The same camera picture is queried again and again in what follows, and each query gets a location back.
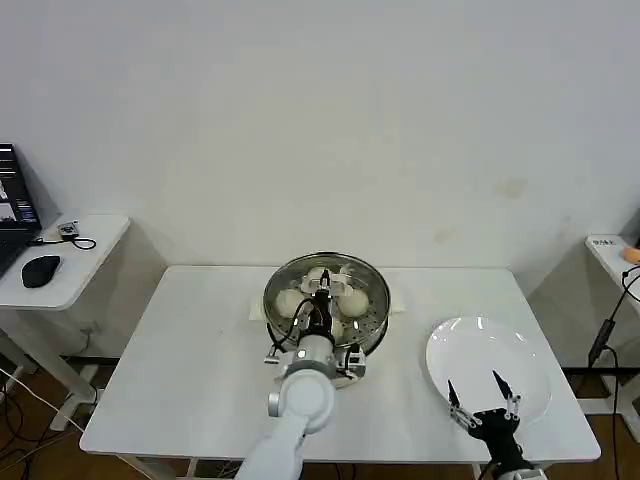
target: orange object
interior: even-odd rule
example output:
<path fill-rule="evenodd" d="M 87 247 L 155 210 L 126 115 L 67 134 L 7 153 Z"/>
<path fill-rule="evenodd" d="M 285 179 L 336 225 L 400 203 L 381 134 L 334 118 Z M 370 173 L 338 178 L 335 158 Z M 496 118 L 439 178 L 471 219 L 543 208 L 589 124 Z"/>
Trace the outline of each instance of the orange object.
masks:
<path fill-rule="evenodd" d="M 640 265 L 640 248 L 627 247 L 624 249 L 623 255 L 627 262 Z"/>

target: table leg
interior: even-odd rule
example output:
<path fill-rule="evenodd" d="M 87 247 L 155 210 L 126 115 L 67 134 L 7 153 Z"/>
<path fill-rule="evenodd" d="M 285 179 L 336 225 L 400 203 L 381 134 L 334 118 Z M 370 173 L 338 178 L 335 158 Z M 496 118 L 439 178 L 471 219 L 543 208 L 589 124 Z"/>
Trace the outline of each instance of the table leg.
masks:
<path fill-rule="evenodd" d="M 608 398 L 578 399 L 585 415 L 611 415 L 613 413 L 613 392 L 615 392 L 615 377 L 603 376 L 602 382 L 612 394 Z M 640 376 L 636 375 L 626 385 L 618 387 L 618 413 L 627 425 L 629 432 L 636 442 L 640 443 L 640 415 L 633 406 L 634 400 L 640 397 Z"/>
<path fill-rule="evenodd" d="M 94 402 L 96 392 L 89 382 L 62 360 L 37 332 L 24 336 L 16 335 L 12 340 L 84 403 Z"/>
<path fill-rule="evenodd" d="M 0 392 L 0 403 L 4 402 L 4 397 L 5 397 L 5 392 L 6 393 L 11 393 L 13 391 L 13 389 L 15 388 L 17 382 L 14 380 L 14 378 L 16 379 L 20 379 L 20 376 L 22 375 L 22 367 L 18 367 L 16 368 L 13 373 L 11 375 L 13 375 L 13 378 L 9 378 L 9 380 L 7 380 L 4 384 L 4 391 Z"/>
<path fill-rule="evenodd" d="M 542 462 L 542 463 L 538 463 L 536 465 L 537 468 L 539 468 L 540 470 L 546 470 L 550 467 L 552 467 L 556 462 Z"/>
<path fill-rule="evenodd" d="M 198 468 L 198 459 L 192 458 L 189 460 L 189 468 L 187 469 L 187 478 L 193 477 L 196 474 L 196 469 Z"/>
<path fill-rule="evenodd" d="M 4 332 L 0 332 L 0 353 L 7 357 L 16 367 L 22 367 L 24 373 L 35 373 L 36 368 L 38 368 Z"/>
<path fill-rule="evenodd" d="M 473 471 L 473 480 L 478 480 L 480 474 L 482 473 L 482 469 L 480 468 L 479 463 L 472 463 L 471 470 Z"/>
<path fill-rule="evenodd" d="M 24 352 L 28 353 L 42 368 L 49 372 L 55 379 L 62 383 L 71 393 L 65 404 L 61 408 L 61 414 L 56 415 L 51 423 L 51 429 L 62 431 L 67 426 L 67 420 L 64 415 L 71 417 L 78 405 L 93 404 L 96 401 L 96 390 L 89 383 L 97 371 L 97 366 L 87 366 L 79 375 L 67 362 L 60 358 L 58 353 L 53 350 L 48 342 L 46 342 L 40 332 L 35 328 L 29 328 L 24 331 L 24 323 L 16 312 L 5 311 L 5 320 L 13 321 L 22 326 L 22 332 L 10 329 L 7 331 L 11 335 L 11 340 L 20 347 Z"/>
<path fill-rule="evenodd" d="M 118 458 L 151 480 L 176 480 L 175 472 L 167 465 L 143 461 L 133 455 L 118 455 Z"/>

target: white cable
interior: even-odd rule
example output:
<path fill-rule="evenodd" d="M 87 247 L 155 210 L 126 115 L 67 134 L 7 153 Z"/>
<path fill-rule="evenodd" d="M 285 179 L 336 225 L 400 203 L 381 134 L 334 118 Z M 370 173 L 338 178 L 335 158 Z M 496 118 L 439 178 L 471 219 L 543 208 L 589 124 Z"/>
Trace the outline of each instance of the white cable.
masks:
<path fill-rule="evenodd" d="M 7 470 L 15 467 L 16 465 L 18 465 L 21 461 L 23 461 L 25 458 L 30 457 L 31 455 L 33 455 L 34 453 L 36 453 L 38 450 L 42 450 L 43 448 L 46 448 L 50 445 L 53 445 L 54 443 L 58 443 L 61 440 L 64 440 L 67 437 L 70 437 L 71 435 L 75 435 L 76 432 L 69 432 L 66 433 L 64 435 L 62 435 L 61 437 L 58 438 L 54 438 L 53 440 L 51 440 L 50 442 L 45 443 L 44 445 L 40 445 L 38 448 L 34 448 L 33 450 L 31 450 L 30 452 L 28 452 L 27 454 L 23 455 L 22 457 L 20 457 L 18 460 L 16 460 L 15 462 L 13 462 L 11 465 L 4 467 L 2 470 L 0 470 L 0 473 L 6 472 Z"/>
<path fill-rule="evenodd" d="M 60 415 L 62 415 L 64 418 L 66 418 L 69 423 L 71 423 L 71 425 L 73 425 L 74 427 L 76 427 L 78 430 L 80 430 L 82 433 L 84 433 L 84 428 L 82 428 L 80 425 L 78 425 L 76 422 L 74 422 L 73 420 L 71 420 L 69 417 L 67 417 L 64 413 L 60 412 L 60 409 L 51 405 L 49 402 L 47 402 L 44 398 L 39 397 L 37 394 L 34 393 L 33 390 L 31 390 L 29 387 L 27 387 L 24 383 L 22 383 L 20 380 L 18 380 L 16 377 L 14 377 L 13 375 L 5 372 L 2 368 L 0 368 L 0 372 L 4 373 L 7 377 L 9 378 L 13 378 L 13 380 L 16 383 L 19 383 L 20 385 L 22 385 L 22 387 L 29 392 L 31 395 L 33 395 L 34 397 L 36 397 L 38 400 L 40 400 L 42 403 L 44 403 L 45 405 L 48 405 L 50 408 L 52 408 L 53 410 L 55 410 L 56 412 L 58 412 Z"/>

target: steamed bun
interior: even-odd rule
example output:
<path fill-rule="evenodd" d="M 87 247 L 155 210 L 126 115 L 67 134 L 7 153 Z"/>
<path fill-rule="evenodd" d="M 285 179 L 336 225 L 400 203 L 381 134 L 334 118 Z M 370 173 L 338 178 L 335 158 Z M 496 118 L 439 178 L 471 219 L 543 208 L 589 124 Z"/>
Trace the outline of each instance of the steamed bun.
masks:
<path fill-rule="evenodd" d="M 338 308 L 347 317 L 359 317 L 369 308 L 369 297 L 364 291 L 354 289 L 348 297 L 338 298 Z"/>
<path fill-rule="evenodd" d="M 292 288 L 280 290 L 276 297 L 276 310 L 284 318 L 293 318 L 300 302 L 304 300 L 304 295 Z"/>

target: laptop screen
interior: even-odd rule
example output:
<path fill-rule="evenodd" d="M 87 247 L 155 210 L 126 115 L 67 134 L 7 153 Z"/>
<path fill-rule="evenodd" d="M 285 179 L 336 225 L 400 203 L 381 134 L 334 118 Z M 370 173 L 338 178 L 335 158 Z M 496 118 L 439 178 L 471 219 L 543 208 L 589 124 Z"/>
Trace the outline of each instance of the laptop screen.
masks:
<path fill-rule="evenodd" d="M 0 143 L 0 231 L 37 231 L 40 221 L 13 146 Z"/>

